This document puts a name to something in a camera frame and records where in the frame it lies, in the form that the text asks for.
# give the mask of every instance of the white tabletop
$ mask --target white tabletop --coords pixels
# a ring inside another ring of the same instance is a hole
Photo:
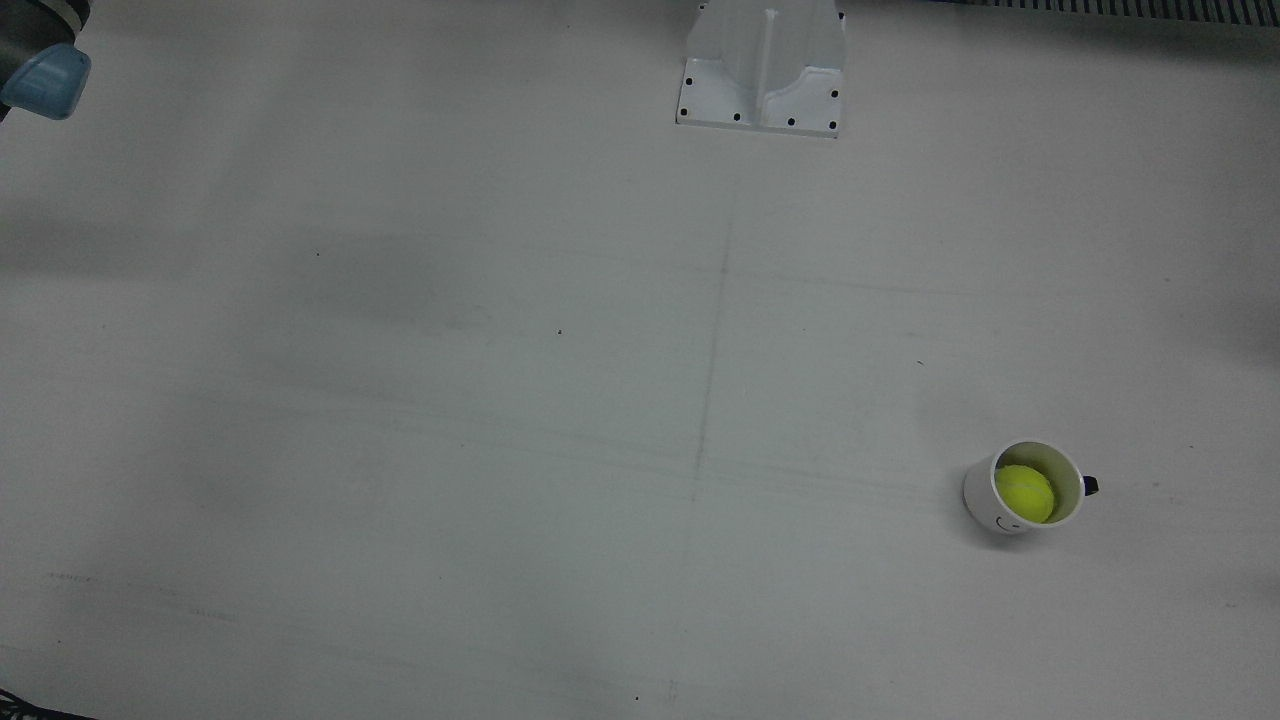
[[[102,719],[1274,717],[1280,40],[694,0],[104,3],[0,127],[0,687]],[[1034,436],[1098,475],[978,528]]]

